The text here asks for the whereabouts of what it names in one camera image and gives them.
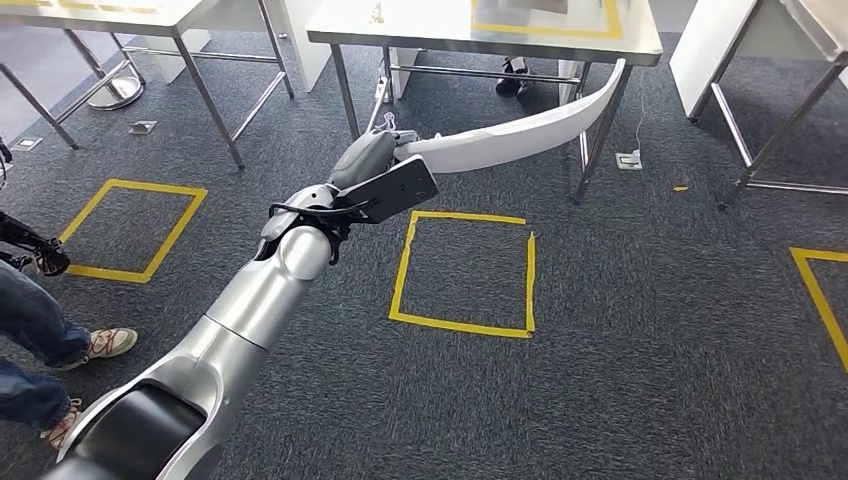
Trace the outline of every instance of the person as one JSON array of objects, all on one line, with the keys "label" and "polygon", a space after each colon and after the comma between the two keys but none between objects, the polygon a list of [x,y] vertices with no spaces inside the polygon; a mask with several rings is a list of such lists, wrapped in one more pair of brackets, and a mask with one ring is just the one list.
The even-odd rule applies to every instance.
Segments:
[{"label": "person", "polygon": [[[530,73],[524,57],[506,57],[503,67],[504,73],[517,73],[520,75],[528,75]],[[499,78],[498,83],[495,84],[495,91],[498,95],[504,97],[521,97],[530,90],[531,85],[527,80]]]},{"label": "person", "polygon": [[[71,370],[98,358],[122,355],[138,334],[128,328],[89,333],[68,322],[53,297],[26,275],[0,261],[0,333],[29,350],[48,367]],[[24,423],[59,450],[82,413],[62,383],[31,375],[0,359],[0,419]]]}]

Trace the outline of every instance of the robotic arm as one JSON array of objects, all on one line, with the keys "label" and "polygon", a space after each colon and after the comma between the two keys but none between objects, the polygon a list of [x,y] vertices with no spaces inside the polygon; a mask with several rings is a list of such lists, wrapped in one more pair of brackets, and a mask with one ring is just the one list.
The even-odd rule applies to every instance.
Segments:
[{"label": "robotic arm", "polygon": [[208,478],[268,351],[350,226],[436,195],[420,156],[395,160],[400,141],[366,133],[327,183],[272,205],[255,257],[173,350],[85,411],[43,478]]}]

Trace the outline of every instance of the white table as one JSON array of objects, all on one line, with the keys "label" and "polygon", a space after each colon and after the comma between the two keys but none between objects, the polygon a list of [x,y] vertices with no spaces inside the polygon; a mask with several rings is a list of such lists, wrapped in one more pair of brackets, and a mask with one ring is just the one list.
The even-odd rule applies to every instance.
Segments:
[{"label": "white table", "polygon": [[[830,63],[818,84],[755,156],[719,85],[736,54]],[[714,95],[745,164],[742,176],[722,196],[720,208],[731,205],[745,187],[848,195],[848,188],[839,186],[754,180],[789,130],[848,67],[848,0],[702,0],[670,65],[686,116],[696,123]]]},{"label": "white table", "polygon": [[[73,2],[67,0],[2,0],[0,1],[0,24],[108,32],[113,35],[116,42],[118,42],[117,37],[114,36],[116,33],[170,38],[175,43],[177,52],[123,47],[118,42],[119,46],[121,46],[124,60],[108,74],[104,74],[92,89],[57,117],[53,117],[37,100],[31,95],[28,95],[26,89],[19,82],[15,86],[18,87],[22,94],[27,96],[33,107],[44,116],[45,120],[56,128],[65,141],[72,145],[72,147],[75,147],[75,142],[70,139],[60,124],[89,98],[94,96],[102,87],[107,86],[123,69],[127,67],[134,68],[132,60],[127,55],[128,52],[182,57],[186,68],[191,74],[200,95],[203,97],[212,115],[218,131],[227,143],[233,161],[241,170],[244,169],[244,161],[236,147],[236,140],[238,140],[244,129],[250,124],[259,109],[262,108],[280,83],[285,83],[289,96],[294,97],[294,90],[292,89],[286,72],[285,62],[280,52],[277,30],[271,23],[266,0],[257,0],[257,2],[260,16],[262,17],[274,50],[273,57],[209,52],[192,53],[189,51],[182,35],[215,7],[219,3],[219,0],[74,0]],[[212,97],[209,95],[209,90],[206,88],[206,84],[194,62],[195,58],[272,63],[277,65],[279,72],[250,112],[248,112],[244,121],[233,133],[230,133]],[[2,67],[2,73],[7,74],[7,76],[11,74],[5,67]]]},{"label": "white table", "polygon": [[309,39],[328,43],[336,64],[351,136],[359,123],[340,45],[383,48],[385,85],[371,114],[396,89],[393,72],[503,78],[502,72],[396,65],[390,49],[447,50],[584,62],[580,78],[519,75],[531,81],[577,85],[582,94],[593,62],[626,60],[624,74],[599,121],[592,149],[580,136],[583,176],[574,200],[588,189],[634,66],[655,66],[662,44],[648,0],[325,0],[307,26]]}]

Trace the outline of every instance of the sneaker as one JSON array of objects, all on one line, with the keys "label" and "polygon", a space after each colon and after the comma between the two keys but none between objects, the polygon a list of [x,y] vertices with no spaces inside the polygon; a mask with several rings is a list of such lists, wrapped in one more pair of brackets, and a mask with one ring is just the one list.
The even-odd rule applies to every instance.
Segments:
[{"label": "sneaker", "polygon": [[[506,59],[503,67],[504,73],[518,73],[524,75],[530,73],[530,69],[524,62],[524,57],[515,57],[511,60]],[[498,95],[503,95],[505,97],[520,97],[527,93],[528,90],[530,90],[530,82],[516,80],[514,78],[501,78],[498,80],[497,85],[495,85],[495,91]]]},{"label": "sneaker", "polygon": [[65,443],[65,436],[71,431],[74,424],[77,423],[77,419],[80,415],[82,415],[82,400],[79,398],[72,398],[71,408],[68,410],[68,413],[65,414],[65,418],[63,418],[50,430],[41,432],[41,438],[46,439],[47,443],[49,443],[50,446],[58,452],[62,449],[62,445]]},{"label": "sneaker", "polygon": [[91,343],[82,360],[57,370],[67,371],[88,363],[92,358],[112,358],[127,353],[138,341],[138,333],[129,328],[109,328],[91,332]]}]

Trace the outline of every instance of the yellow tape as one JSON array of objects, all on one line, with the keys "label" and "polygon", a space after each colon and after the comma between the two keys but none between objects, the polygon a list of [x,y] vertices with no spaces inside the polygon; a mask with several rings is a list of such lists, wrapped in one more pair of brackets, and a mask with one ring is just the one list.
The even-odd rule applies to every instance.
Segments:
[{"label": "yellow tape", "polygon": [[103,197],[106,195],[106,192],[108,192],[109,189],[114,186],[113,182],[115,182],[115,180],[106,180],[106,183],[104,183],[103,186],[100,187],[100,190],[98,190],[97,193],[95,193],[94,196],[91,197],[91,200],[89,200],[88,203],[85,204],[85,207],[83,207],[80,213],[78,213],[77,216],[74,217],[73,220],[71,220],[71,223],[67,227],[65,227],[65,231],[62,232],[61,235],[59,235],[60,242],[65,243],[68,241],[68,237],[70,237],[71,234],[74,233],[77,228],[79,228],[82,221],[85,220],[86,217],[88,217],[88,214],[91,213],[92,210],[94,210],[94,207],[96,207],[97,204],[100,203],[100,200],[103,200]]},{"label": "yellow tape", "polygon": [[830,339],[836,347],[836,353],[842,360],[842,366],[845,368],[845,373],[848,373],[848,342],[845,340],[845,335],[842,329],[839,328],[839,323],[836,321],[836,315],[827,303],[824,292],[816,280],[813,270],[810,268],[809,260],[829,260],[836,262],[848,262],[848,253],[842,252],[827,252],[821,250],[807,250],[803,248],[790,248],[792,258],[795,260],[795,265],[798,266],[798,271],[801,273],[801,278],[807,285],[807,290],[813,299],[819,315],[822,317],[827,332],[830,334]]},{"label": "yellow tape", "polygon": [[504,217],[502,215],[484,215],[480,213],[427,212],[416,210],[412,212],[412,217],[412,220],[417,220],[419,218],[452,218],[454,220],[471,220],[475,222],[496,222],[511,223],[515,225],[527,225],[527,220],[523,218]]},{"label": "yellow tape", "polygon": [[526,326],[528,332],[536,331],[536,320],[533,318],[533,291],[536,288],[536,235],[530,232],[530,238],[527,239],[527,301],[526,308]]},{"label": "yellow tape", "polygon": [[85,207],[77,214],[76,217],[71,221],[71,223],[65,228],[65,231],[59,235],[59,240],[62,243],[66,242],[68,238],[73,234],[77,228],[79,228],[80,224],[88,217],[88,215],[94,210],[103,197],[106,196],[106,193],[109,192],[112,188],[128,188],[133,190],[145,190],[149,192],[159,192],[159,193],[170,193],[175,195],[189,195],[193,197],[191,203],[186,208],[185,212],[183,212],[180,219],[177,221],[177,224],[174,225],[174,228],[171,229],[171,232],[168,233],[168,236],[165,238],[165,242],[156,253],[153,255],[153,259],[147,265],[143,272],[127,272],[124,270],[112,270],[108,268],[99,268],[99,267],[90,267],[86,265],[71,265],[68,268],[68,273],[74,275],[82,275],[86,277],[94,277],[100,278],[104,280],[117,280],[120,282],[130,282],[130,283],[147,283],[150,281],[151,277],[153,277],[153,273],[156,272],[156,269],[159,268],[159,265],[162,264],[162,261],[165,259],[165,256],[168,255],[168,252],[171,251],[171,247],[174,246],[174,243],[177,241],[177,238],[183,233],[186,225],[188,225],[191,217],[194,216],[197,209],[200,207],[200,204],[203,202],[203,199],[206,198],[206,190],[203,188],[192,188],[192,187],[182,187],[178,185],[162,185],[159,183],[148,183],[148,182],[135,182],[131,180],[119,180],[115,178],[111,178],[106,180],[100,190],[91,197],[91,200],[86,203]]},{"label": "yellow tape", "polygon": [[0,5],[3,6],[14,5],[16,7],[37,7],[43,4],[43,0],[0,0]]},{"label": "yellow tape", "polygon": [[474,30],[482,30],[487,32],[497,33],[518,33],[530,35],[561,35],[569,37],[584,37],[584,38],[602,38],[602,39],[619,39],[622,36],[621,19],[618,14],[618,5],[616,0],[601,0],[602,7],[606,14],[607,30],[580,30],[580,29],[564,29],[551,27],[527,27],[520,25],[503,25],[493,23],[477,23],[474,20],[474,12],[477,11],[477,5],[480,0],[471,0],[472,20],[471,28]]},{"label": "yellow tape", "polygon": [[150,275],[147,275],[147,272],[127,272],[124,270],[111,270],[108,268],[88,267],[85,265],[71,265],[68,267],[67,272],[83,277],[117,280],[119,282],[147,283],[150,281]]},{"label": "yellow tape", "polygon": [[119,5],[103,5],[102,3],[98,7],[105,12],[123,12],[125,10],[124,7]]},{"label": "yellow tape", "polygon": [[439,320],[437,318],[410,315],[408,313],[403,313],[400,311],[401,297],[403,296],[403,288],[406,282],[406,272],[409,269],[409,255],[412,249],[412,241],[415,238],[415,230],[418,226],[419,218],[447,218],[454,220],[508,223],[513,225],[527,224],[527,221],[523,218],[505,217],[501,215],[483,215],[476,213],[460,212],[413,211],[412,214],[410,214],[409,227],[406,230],[406,239],[404,241],[403,252],[400,256],[397,277],[395,278],[395,291],[392,295],[391,306],[389,307],[389,319],[396,320],[399,322],[413,323],[425,327],[443,328],[446,330],[476,333],[479,335],[492,335],[509,338],[532,337],[532,332],[536,330],[536,322],[533,318],[533,289],[536,278],[536,237],[532,233],[530,235],[530,238],[527,240],[527,293],[525,305],[525,326],[523,329],[490,327],[473,323]]},{"label": "yellow tape", "polygon": [[83,2],[72,2],[69,0],[59,0],[59,6],[62,8],[75,8],[78,10],[97,10],[96,5],[92,5],[91,3],[83,3]]},{"label": "yellow tape", "polygon": [[171,233],[168,234],[168,237],[165,239],[165,243],[159,247],[159,251],[157,251],[156,255],[153,256],[153,260],[150,261],[150,265],[144,269],[145,275],[148,277],[153,276],[153,272],[159,268],[159,265],[162,264],[162,260],[165,259],[165,255],[171,251],[171,247],[174,246],[174,242],[176,242],[177,238],[182,235],[183,230],[185,230],[186,225],[188,225],[188,221],[191,220],[192,216],[194,216],[194,212],[196,212],[198,207],[200,207],[204,198],[206,198],[206,190],[203,190],[201,193],[194,196],[194,200],[191,201],[188,208],[186,208],[185,213],[183,213],[183,216],[180,217],[177,224],[174,225],[174,228],[171,230]]},{"label": "yellow tape", "polygon": [[492,335],[496,337],[509,338],[530,338],[530,332],[520,328],[501,328],[488,327],[486,325],[476,325],[473,323],[451,322],[448,320],[438,320],[435,318],[421,317],[418,315],[409,315],[407,313],[392,312],[389,315],[392,320],[399,322],[414,323],[424,327],[443,328],[445,330],[456,330],[459,332],[476,333],[478,335]]}]

